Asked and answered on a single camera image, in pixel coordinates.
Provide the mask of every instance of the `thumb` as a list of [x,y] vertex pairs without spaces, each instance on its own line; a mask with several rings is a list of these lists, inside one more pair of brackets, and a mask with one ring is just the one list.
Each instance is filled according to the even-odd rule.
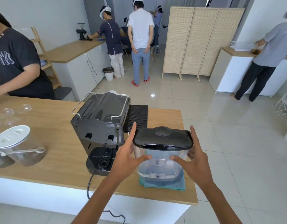
[[169,157],[171,160],[175,161],[176,163],[180,164],[183,168],[184,166],[188,163],[187,161],[183,160],[179,156],[170,156]]
[[152,159],[151,155],[142,155],[142,156],[136,158],[135,160],[137,161],[137,164],[140,165],[143,161],[146,161],[149,159]]

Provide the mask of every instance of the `navy t-shirt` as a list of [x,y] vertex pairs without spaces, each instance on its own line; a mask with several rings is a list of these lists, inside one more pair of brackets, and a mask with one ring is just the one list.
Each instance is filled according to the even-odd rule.
[[[7,83],[24,72],[24,67],[39,64],[40,58],[32,41],[20,32],[7,28],[0,35],[0,84]],[[29,85],[10,91],[11,96],[55,99],[52,83],[45,72]]]
[[115,55],[123,52],[119,25],[113,19],[102,23],[97,33],[100,36],[105,35],[108,54]]

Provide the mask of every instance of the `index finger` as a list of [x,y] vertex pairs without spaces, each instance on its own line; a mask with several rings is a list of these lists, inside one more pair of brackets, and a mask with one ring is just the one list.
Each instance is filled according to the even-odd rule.
[[125,142],[125,144],[127,146],[131,146],[131,143],[133,143],[132,140],[134,138],[135,131],[136,131],[136,122],[133,123],[132,129],[131,129],[131,131],[129,133],[129,136],[128,136],[126,142]]
[[194,148],[195,148],[194,154],[195,155],[201,154],[203,151],[201,149],[198,136],[196,135],[195,129],[194,129],[194,127],[192,125],[190,127],[190,131],[191,131],[191,136],[192,136],[193,143],[194,143]]

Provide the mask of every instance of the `white t-shirt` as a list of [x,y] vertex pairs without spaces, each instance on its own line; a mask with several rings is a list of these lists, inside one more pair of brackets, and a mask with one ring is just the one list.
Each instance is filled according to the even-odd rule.
[[149,27],[154,26],[152,15],[143,9],[138,9],[129,15],[128,25],[132,26],[134,47],[146,48],[149,41]]

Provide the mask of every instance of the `black lid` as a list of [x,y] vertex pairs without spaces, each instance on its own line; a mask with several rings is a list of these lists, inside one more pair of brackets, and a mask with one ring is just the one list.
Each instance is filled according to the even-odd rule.
[[189,131],[168,127],[136,129],[133,143],[139,148],[152,150],[188,150],[193,146]]

